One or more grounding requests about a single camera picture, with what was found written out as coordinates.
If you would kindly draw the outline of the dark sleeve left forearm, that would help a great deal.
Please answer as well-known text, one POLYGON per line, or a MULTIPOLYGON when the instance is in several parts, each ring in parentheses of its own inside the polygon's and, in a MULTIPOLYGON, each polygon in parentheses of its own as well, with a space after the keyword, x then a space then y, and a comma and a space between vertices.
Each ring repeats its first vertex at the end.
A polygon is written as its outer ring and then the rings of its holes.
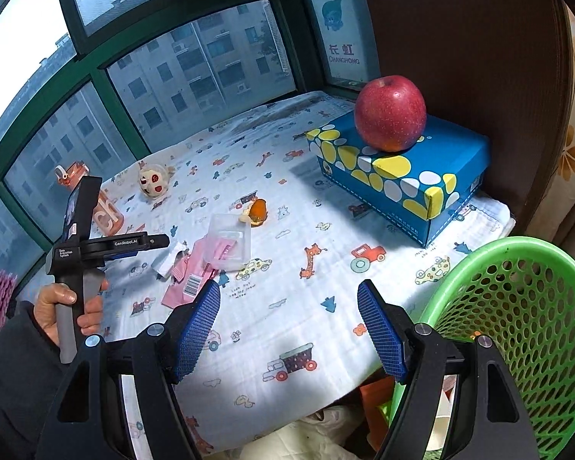
POLYGON ((35 457, 65 371, 33 304, 23 302, 0 331, 0 459, 35 457))

